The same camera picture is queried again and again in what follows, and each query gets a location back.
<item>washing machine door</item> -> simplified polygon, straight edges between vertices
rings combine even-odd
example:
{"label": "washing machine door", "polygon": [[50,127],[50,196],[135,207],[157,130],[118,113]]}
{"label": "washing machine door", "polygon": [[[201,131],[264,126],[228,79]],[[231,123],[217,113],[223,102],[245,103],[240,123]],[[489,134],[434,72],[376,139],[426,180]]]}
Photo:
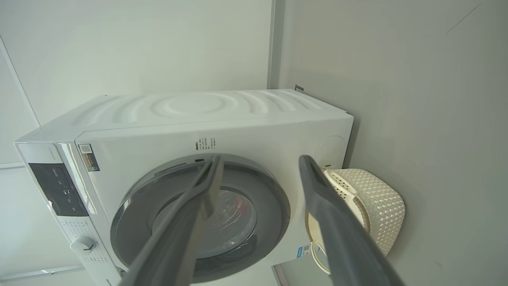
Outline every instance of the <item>washing machine door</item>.
{"label": "washing machine door", "polygon": [[[189,156],[164,164],[128,192],[111,229],[113,250],[126,266],[163,227],[212,156]],[[200,226],[194,283],[223,278],[255,264],[277,245],[289,224],[285,192],[264,168],[237,156],[222,158],[215,210]]]}

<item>front-loading washing machine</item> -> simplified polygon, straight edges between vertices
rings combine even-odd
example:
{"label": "front-loading washing machine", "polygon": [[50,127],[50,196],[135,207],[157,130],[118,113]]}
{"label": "front-loading washing machine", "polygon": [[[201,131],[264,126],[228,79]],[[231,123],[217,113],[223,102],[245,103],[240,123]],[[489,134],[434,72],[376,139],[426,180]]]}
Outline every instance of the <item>front-loading washing machine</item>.
{"label": "front-loading washing machine", "polygon": [[100,96],[16,141],[97,285],[115,285],[214,154],[224,160],[193,282],[309,244],[298,158],[340,168],[353,117],[294,90]]}

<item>floor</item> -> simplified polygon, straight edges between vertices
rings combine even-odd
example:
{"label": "floor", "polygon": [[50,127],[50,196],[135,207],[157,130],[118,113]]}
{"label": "floor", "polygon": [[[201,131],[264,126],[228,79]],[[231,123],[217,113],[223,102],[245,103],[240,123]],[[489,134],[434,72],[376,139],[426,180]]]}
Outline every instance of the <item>floor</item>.
{"label": "floor", "polygon": [[[286,0],[275,14],[271,87],[355,116],[344,166],[403,197],[388,259],[407,285],[508,278],[507,12],[506,0]],[[284,271],[298,286],[312,267]]]}

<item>qr code sticker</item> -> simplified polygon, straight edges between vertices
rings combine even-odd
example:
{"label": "qr code sticker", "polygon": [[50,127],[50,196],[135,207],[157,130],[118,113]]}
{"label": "qr code sticker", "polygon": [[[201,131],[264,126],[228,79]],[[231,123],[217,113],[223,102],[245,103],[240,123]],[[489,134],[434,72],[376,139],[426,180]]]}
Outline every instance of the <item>qr code sticker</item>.
{"label": "qr code sticker", "polygon": [[79,150],[81,151],[82,154],[91,154],[91,153],[93,153],[92,152],[92,147],[90,146],[90,144],[79,145]]}

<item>laundry basket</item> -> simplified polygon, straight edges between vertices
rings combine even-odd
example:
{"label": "laundry basket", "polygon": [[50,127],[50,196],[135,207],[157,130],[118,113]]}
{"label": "laundry basket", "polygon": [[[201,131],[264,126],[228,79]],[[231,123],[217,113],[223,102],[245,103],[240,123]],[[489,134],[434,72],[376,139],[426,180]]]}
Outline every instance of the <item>laundry basket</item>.
{"label": "laundry basket", "polygon": [[[373,174],[361,169],[324,170],[326,178],[361,222],[384,255],[397,238],[405,214],[400,195]],[[326,254],[319,223],[307,212],[307,234],[312,242],[312,257],[325,272],[330,271],[319,261],[316,249]]]}

